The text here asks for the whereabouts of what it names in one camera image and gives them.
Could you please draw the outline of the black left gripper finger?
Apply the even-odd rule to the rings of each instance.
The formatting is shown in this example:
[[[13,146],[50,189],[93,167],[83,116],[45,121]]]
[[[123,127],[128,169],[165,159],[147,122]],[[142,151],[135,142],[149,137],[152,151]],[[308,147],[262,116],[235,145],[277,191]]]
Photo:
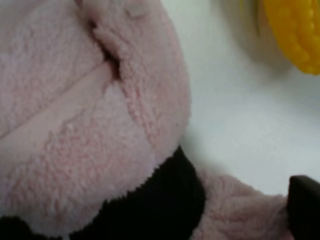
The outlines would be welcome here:
[[[306,175],[289,179],[288,225],[296,240],[320,239],[320,183]]]

